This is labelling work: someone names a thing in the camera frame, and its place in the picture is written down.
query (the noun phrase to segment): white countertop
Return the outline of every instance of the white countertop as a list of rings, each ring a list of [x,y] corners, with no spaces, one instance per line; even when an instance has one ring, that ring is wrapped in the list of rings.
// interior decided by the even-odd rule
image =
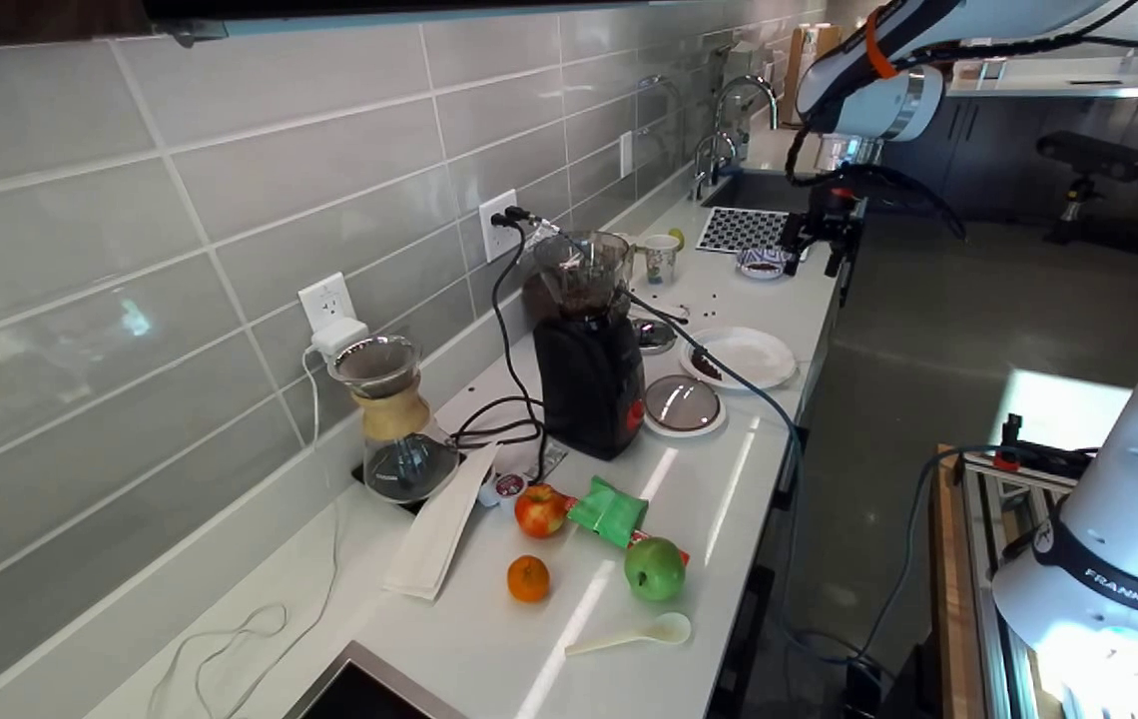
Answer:
[[[677,202],[650,232],[685,228],[699,234],[707,212]],[[819,244],[802,270],[786,283],[747,283],[730,258],[681,252],[681,281],[666,293],[637,287],[661,306],[693,306],[690,331],[757,327],[790,345],[798,375],[778,393],[786,413],[798,413],[833,305],[833,281],[821,276],[826,249]],[[537,397],[530,339],[513,347],[518,369]],[[661,375],[673,354],[650,354],[648,378]],[[472,406],[506,397],[504,362],[489,362],[472,393],[440,406],[440,422],[455,427]],[[296,698],[356,644],[389,671],[417,682],[457,715],[701,715],[725,632],[765,522],[786,433],[765,403],[750,397],[725,398],[725,427],[707,439],[669,445],[644,433],[620,458],[597,462],[568,457],[550,483],[584,491],[592,474],[650,501],[644,532],[673,540],[690,550],[685,592],[677,612],[693,618],[693,639],[677,650],[628,646],[606,656],[561,659],[569,639],[620,632],[653,615],[630,600],[620,570],[620,550],[568,532],[561,540],[521,540],[506,509],[472,518],[451,580],[440,604],[413,604],[385,592],[384,575],[405,532],[405,517],[375,505],[363,489],[348,489],[283,548],[175,635],[150,663],[117,688],[90,715],[202,715],[195,698],[195,663],[202,698],[222,715],[250,680],[319,615],[329,580],[335,517],[340,580],[329,606],[250,691],[238,715],[286,715]],[[553,575],[553,595],[544,606],[513,606],[504,592],[504,570],[513,555],[544,555]],[[195,632],[231,632],[258,606],[286,606],[286,632],[272,639],[198,635],[184,646],[168,688],[171,650]]]

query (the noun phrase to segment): black coffee maker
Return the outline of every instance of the black coffee maker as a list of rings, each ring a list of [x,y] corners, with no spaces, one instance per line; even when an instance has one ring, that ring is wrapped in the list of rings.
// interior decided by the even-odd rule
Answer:
[[[573,450],[613,458],[644,427],[644,350],[628,319],[620,234],[536,244],[521,305],[536,335],[544,422]]]

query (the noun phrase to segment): floor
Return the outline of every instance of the floor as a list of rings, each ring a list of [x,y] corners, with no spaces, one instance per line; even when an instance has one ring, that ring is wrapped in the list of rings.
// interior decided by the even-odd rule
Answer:
[[[1042,244],[1036,228],[975,224],[954,244],[927,221],[873,221],[814,393],[798,510],[761,540],[773,568],[790,548],[790,570],[747,715],[839,715],[839,668],[798,656],[786,627],[859,646],[907,542],[914,564],[871,656],[898,671],[931,632],[927,510],[907,536],[914,474],[934,445],[990,439],[1011,369],[1132,385],[1138,256]]]

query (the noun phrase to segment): orange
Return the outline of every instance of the orange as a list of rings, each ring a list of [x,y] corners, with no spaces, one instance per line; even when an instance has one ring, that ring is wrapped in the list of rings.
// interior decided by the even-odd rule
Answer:
[[[544,568],[544,559],[536,559],[536,555],[518,555],[504,570],[504,584],[518,604],[544,604],[553,592],[550,568]]]

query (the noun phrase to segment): electrical outlet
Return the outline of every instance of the electrical outlet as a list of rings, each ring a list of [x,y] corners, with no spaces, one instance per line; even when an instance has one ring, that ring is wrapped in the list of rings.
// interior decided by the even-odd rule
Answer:
[[[634,133],[620,133],[620,177],[634,173]]]
[[[341,319],[356,319],[356,301],[341,287],[341,276],[321,276],[319,283],[300,293],[303,319],[311,319],[311,331],[321,335],[321,327],[335,327]]]
[[[487,202],[477,202],[477,228],[483,228],[483,256],[487,256],[487,264],[518,244],[513,228],[489,224],[489,214],[497,214],[497,212],[506,212],[513,202],[518,202],[518,193],[512,193],[512,186],[489,196]]]

